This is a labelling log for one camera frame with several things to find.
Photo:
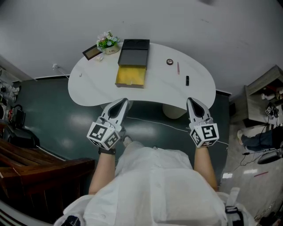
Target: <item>wooden chair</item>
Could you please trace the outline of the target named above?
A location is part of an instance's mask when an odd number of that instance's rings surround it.
[[[82,196],[95,161],[62,161],[40,149],[16,147],[0,139],[0,198],[36,219],[54,223]]]

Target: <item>flower pot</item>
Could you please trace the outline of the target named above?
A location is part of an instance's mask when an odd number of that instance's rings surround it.
[[[120,49],[120,48],[119,48],[118,45],[114,45],[114,46],[105,48],[105,49],[104,49],[104,52],[105,52],[105,54],[111,55],[111,54],[113,54],[113,53],[118,52],[119,49]]]

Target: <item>blue jeans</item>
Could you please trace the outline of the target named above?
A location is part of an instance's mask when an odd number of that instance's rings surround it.
[[[268,148],[274,148],[272,144],[272,130],[247,137],[243,135],[241,140],[245,146],[251,151],[263,151]]]

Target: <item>green floor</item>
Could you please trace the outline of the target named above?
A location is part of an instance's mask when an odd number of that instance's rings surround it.
[[[40,140],[40,145],[66,159],[98,159],[98,148],[87,138],[93,121],[101,115],[100,106],[84,107],[72,101],[68,93],[68,79],[49,79],[26,81],[16,104],[26,111],[25,128],[31,130]],[[219,141],[228,143],[229,139],[229,100],[227,96],[216,95],[210,109],[214,122],[218,124]],[[177,120],[168,119],[162,112],[162,104],[135,101],[128,117],[160,122],[186,130],[189,125],[187,115]],[[194,160],[195,145],[189,134],[173,128],[125,119],[127,134],[145,146],[158,146],[164,149],[178,149]],[[210,147],[210,156],[218,181],[226,163],[227,145],[216,143]],[[117,145],[116,157],[123,153],[122,144]]]

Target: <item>forearm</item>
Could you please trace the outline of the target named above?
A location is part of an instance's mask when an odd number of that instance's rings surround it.
[[[196,148],[194,170],[199,172],[215,191],[218,190],[207,147]]]
[[[101,153],[88,193],[96,194],[115,178],[115,155]]]

